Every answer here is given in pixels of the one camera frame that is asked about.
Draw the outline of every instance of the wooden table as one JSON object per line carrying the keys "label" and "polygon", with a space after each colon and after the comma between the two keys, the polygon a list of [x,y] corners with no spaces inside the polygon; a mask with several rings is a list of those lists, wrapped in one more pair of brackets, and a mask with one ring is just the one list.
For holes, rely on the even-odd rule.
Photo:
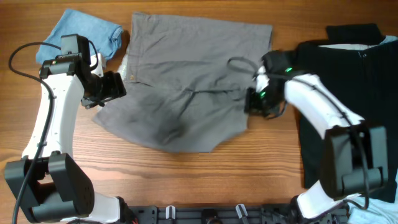
{"label": "wooden table", "polygon": [[[325,26],[375,22],[398,35],[397,1],[96,1],[3,0],[0,4],[0,224],[10,223],[15,198],[3,172],[21,158],[32,134],[40,85],[7,66],[18,46],[43,41],[66,8],[77,9],[131,30],[134,11],[198,16],[274,25],[273,49],[292,49],[326,37]],[[37,74],[38,47],[15,58],[15,68]],[[117,69],[125,49],[108,63]],[[288,202],[302,188],[303,167],[294,110],[266,121],[249,119],[249,129],[210,154],[168,154],[131,144],[92,122],[96,109],[80,108],[73,139],[74,158],[95,190],[123,197],[129,205],[259,205]],[[26,223],[22,212],[20,223]]]}

